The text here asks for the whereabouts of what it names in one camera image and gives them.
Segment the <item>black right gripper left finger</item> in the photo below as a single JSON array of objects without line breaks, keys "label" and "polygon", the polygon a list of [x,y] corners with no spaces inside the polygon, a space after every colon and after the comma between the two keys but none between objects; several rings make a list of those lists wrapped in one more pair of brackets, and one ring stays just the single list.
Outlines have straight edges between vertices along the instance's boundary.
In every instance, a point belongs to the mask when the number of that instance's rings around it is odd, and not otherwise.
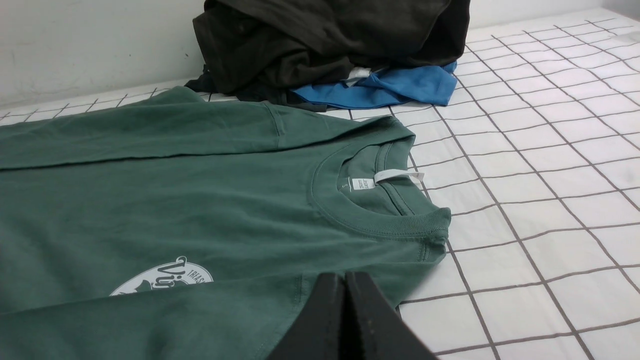
[{"label": "black right gripper left finger", "polygon": [[318,276],[309,299],[269,360],[338,360],[345,283],[335,273]]}]

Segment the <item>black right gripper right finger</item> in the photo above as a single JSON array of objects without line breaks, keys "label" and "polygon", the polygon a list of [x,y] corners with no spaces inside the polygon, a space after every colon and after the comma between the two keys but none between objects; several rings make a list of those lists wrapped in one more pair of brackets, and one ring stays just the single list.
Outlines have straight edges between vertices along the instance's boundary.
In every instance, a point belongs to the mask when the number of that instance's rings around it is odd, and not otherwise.
[{"label": "black right gripper right finger", "polygon": [[436,360],[366,272],[345,274],[346,360]]}]

